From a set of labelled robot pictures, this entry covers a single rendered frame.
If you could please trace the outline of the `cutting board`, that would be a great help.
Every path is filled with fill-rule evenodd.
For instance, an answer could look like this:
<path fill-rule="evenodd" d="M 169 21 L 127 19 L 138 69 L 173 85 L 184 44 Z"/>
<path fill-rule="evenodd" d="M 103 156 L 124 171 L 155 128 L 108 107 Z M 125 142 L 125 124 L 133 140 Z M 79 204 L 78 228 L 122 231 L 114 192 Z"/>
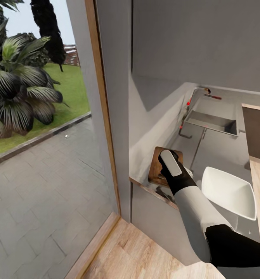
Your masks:
<path fill-rule="evenodd" d="M 149 171 L 148 179 L 152 182 L 159 183 L 162 185 L 169 186 L 166 179 L 159 178 L 158 176 L 163 176 L 161 170 L 163 169 L 162 164 L 159 162 L 158 157 L 163 150 L 172 150 L 168 148 L 156 147 L 154 150 L 154 155 L 152 158 L 151 168 Z M 183 153 L 177 150 L 173 150 L 178 155 L 178 162 L 183 165 Z M 163 176 L 164 177 L 164 176 Z"/>

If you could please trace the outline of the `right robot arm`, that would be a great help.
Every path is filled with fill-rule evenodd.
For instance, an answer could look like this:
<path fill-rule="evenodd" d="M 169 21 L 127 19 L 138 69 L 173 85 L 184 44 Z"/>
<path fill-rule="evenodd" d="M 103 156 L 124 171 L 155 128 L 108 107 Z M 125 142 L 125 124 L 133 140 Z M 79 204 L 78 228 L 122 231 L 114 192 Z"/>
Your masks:
<path fill-rule="evenodd" d="M 204 263 L 211 263 L 225 279 L 260 279 L 260 243 L 234 231 L 178 162 L 173 150 L 158 160 L 180 211 L 189 242 Z"/>

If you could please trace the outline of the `bowl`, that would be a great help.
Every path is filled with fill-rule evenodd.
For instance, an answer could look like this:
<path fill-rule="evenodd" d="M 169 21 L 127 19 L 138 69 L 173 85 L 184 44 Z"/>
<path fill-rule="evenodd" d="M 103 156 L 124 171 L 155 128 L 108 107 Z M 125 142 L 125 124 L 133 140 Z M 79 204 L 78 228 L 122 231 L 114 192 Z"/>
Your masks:
<path fill-rule="evenodd" d="M 212 167 L 206 167 L 201 191 L 213 204 L 244 219 L 256 220 L 254 191 L 247 181 Z"/>

